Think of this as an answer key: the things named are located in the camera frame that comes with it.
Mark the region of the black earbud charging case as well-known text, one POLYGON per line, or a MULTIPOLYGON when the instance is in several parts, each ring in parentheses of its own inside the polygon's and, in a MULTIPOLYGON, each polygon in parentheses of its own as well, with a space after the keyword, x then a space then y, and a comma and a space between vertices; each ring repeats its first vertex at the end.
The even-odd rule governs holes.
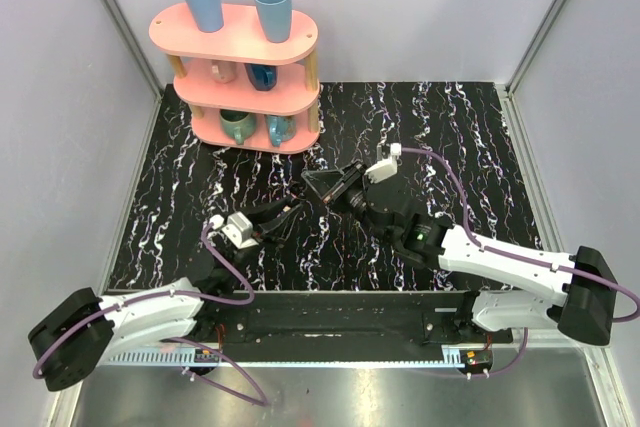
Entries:
POLYGON ((282 208, 282 212, 283 213, 287 213, 290 211, 294 211, 296 209, 299 209, 301 207, 301 203, 299 201, 291 201, 291 202, 287 202, 283 208, 282 208))

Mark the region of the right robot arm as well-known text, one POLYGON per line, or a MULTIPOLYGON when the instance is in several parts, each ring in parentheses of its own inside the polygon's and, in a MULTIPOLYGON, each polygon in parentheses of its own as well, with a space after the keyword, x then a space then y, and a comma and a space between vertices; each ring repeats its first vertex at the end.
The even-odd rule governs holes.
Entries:
POLYGON ((360 162, 306 170, 302 178, 330 210, 351 214, 406 265, 511 285, 506 292, 466 295, 453 321, 463 342, 476 343, 504 329, 555 327, 584 344, 609 344, 616 279, 598 250, 581 246, 567 254, 470 238, 463 226, 429 215, 389 181, 373 184, 360 162))

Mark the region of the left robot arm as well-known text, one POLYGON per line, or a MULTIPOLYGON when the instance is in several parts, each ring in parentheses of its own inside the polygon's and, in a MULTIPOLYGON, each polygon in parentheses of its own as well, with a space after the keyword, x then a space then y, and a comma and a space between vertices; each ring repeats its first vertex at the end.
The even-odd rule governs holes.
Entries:
POLYGON ((96 367, 122 353, 186 335, 196 343, 215 333, 206 303, 246 306, 255 291, 239 265, 261 244, 278 245, 299 213, 291 196, 210 218, 201 242, 219 267, 205 282, 183 277, 165 286, 120 296, 99 296, 92 288, 70 294, 28 334, 35 357, 32 376, 51 392, 86 379, 96 367))

